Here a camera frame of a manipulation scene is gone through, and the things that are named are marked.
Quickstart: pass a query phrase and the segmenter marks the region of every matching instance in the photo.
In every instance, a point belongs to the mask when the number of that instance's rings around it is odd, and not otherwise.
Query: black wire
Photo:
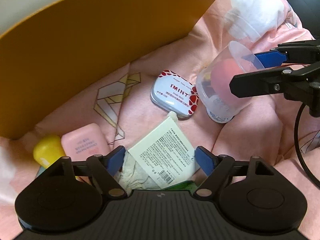
[[[296,122],[294,123],[294,131],[293,131],[293,137],[294,137],[294,147],[296,149],[296,153],[297,153],[297,157],[298,160],[303,168],[303,170],[305,171],[305,173],[307,174],[307,176],[309,177],[309,179],[312,181],[313,184],[316,185],[316,187],[318,187],[320,189],[320,181],[316,178],[315,175],[312,174],[312,172],[309,170],[308,166],[306,165],[306,163],[304,162],[304,159],[302,157],[301,154],[301,150],[299,148],[299,140],[298,140],[298,128],[299,128],[299,121],[300,121],[300,117],[302,114],[303,109],[305,108],[305,104],[302,104],[299,108],[297,117],[296,117]]]

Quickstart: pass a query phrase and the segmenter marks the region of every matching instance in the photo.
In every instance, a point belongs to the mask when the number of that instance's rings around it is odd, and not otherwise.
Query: yellow lemon-shaped object
[[[62,156],[65,153],[58,135],[43,137],[33,149],[33,158],[44,168],[48,168]]]

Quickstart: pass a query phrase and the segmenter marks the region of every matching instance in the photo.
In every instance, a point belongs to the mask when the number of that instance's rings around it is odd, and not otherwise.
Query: pink fabric
[[[0,239],[12,239],[21,231],[13,203],[37,173],[39,166],[31,152],[42,136],[63,135],[94,122],[101,127],[110,151],[118,145],[129,147],[167,114],[150,100],[151,86],[162,70],[172,70],[195,83],[198,73],[231,40],[257,53],[278,43],[310,39],[311,34],[302,28],[286,0],[216,0],[186,38],[97,81],[49,114],[19,141],[0,139],[0,168],[3,167],[0,169]],[[178,125],[194,147],[202,145],[214,154],[228,154],[236,160],[259,155],[275,165],[308,200],[308,212],[300,232],[318,240],[320,192],[305,177],[293,150],[293,125],[299,106],[300,103],[287,101],[282,95],[257,97],[223,125],[212,121],[200,102],[193,116]],[[301,146],[309,141],[302,149],[307,152],[306,162],[318,178],[319,127],[319,120],[305,110],[299,138]],[[201,179],[201,172],[195,179]]]

